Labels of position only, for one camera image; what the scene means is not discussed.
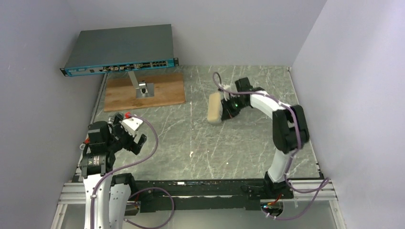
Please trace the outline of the beige umbrella pouch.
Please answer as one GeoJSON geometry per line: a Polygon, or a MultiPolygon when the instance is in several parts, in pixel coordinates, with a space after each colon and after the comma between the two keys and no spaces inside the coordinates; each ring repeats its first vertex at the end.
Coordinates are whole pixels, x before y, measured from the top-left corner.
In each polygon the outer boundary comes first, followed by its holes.
{"type": "Polygon", "coordinates": [[[221,93],[215,92],[210,94],[208,100],[207,121],[211,124],[221,122],[223,107],[221,103],[221,93]]]}

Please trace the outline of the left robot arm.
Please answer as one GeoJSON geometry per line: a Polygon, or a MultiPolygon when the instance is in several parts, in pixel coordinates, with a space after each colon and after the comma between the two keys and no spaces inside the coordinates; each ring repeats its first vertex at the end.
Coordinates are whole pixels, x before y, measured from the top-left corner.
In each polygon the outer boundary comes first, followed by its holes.
{"type": "Polygon", "coordinates": [[[84,156],[80,169],[85,187],[86,229],[120,229],[123,226],[127,201],[138,191],[130,173],[112,175],[115,153],[125,149],[138,154],[147,137],[141,135],[135,142],[142,125],[137,118],[111,123],[97,121],[88,126],[84,156]]]}

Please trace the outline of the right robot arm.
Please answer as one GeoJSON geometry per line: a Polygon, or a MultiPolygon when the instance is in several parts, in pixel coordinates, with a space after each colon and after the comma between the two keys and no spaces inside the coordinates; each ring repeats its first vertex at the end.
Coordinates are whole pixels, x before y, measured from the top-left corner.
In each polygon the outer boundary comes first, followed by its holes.
{"type": "Polygon", "coordinates": [[[218,90],[226,96],[221,100],[221,119],[231,119],[245,107],[257,109],[271,118],[272,139],[277,151],[265,173],[264,190],[277,193],[289,185],[289,170],[295,154],[310,139],[303,108],[283,103],[263,88],[253,87],[246,77],[237,80],[235,85],[237,90],[232,92],[217,84],[218,90]]]}

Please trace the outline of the wooden board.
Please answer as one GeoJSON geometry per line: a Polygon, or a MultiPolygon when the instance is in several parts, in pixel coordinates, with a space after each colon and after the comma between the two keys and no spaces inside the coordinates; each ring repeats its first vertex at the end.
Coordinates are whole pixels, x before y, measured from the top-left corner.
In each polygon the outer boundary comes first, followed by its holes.
{"type": "Polygon", "coordinates": [[[124,111],[150,107],[184,104],[185,87],[182,73],[138,76],[145,81],[147,91],[153,96],[144,97],[129,77],[108,79],[105,90],[104,111],[124,111]]]}

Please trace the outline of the red handled adjustable wrench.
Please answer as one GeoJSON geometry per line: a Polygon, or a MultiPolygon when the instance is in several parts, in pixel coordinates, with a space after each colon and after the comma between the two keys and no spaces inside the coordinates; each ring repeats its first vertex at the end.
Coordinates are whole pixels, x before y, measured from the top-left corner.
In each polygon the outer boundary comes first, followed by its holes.
{"type": "Polygon", "coordinates": [[[89,142],[90,142],[89,137],[87,137],[87,138],[84,140],[84,142],[79,146],[79,149],[83,150],[83,149],[85,148],[85,146],[86,146],[87,144],[89,144],[89,142]]]}

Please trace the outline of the metal stand bracket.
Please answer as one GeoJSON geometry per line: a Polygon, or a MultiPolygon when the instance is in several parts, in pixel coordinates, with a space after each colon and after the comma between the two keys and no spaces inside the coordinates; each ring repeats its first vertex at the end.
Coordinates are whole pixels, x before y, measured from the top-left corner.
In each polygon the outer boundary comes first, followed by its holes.
{"type": "Polygon", "coordinates": [[[131,83],[136,91],[136,98],[154,97],[154,83],[139,81],[134,71],[128,72],[131,83]]]}

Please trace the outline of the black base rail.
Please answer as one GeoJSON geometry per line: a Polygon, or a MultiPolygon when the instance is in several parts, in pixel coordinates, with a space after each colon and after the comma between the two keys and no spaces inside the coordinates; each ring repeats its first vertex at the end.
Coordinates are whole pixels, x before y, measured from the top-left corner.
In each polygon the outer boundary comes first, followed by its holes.
{"type": "Polygon", "coordinates": [[[131,201],[141,213],[161,210],[234,209],[260,210],[266,201],[294,197],[285,184],[271,185],[264,178],[203,180],[138,180],[114,178],[111,185],[130,184],[131,201]]]}

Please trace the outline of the grey network switch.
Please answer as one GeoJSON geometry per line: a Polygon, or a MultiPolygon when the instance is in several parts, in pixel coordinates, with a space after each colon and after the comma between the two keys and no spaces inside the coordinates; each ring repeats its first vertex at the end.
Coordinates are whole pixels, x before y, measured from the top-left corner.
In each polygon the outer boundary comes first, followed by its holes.
{"type": "Polygon", "coordinates": [[[175,67],[171,24],[80,31],[64,76],[175,67]]]}

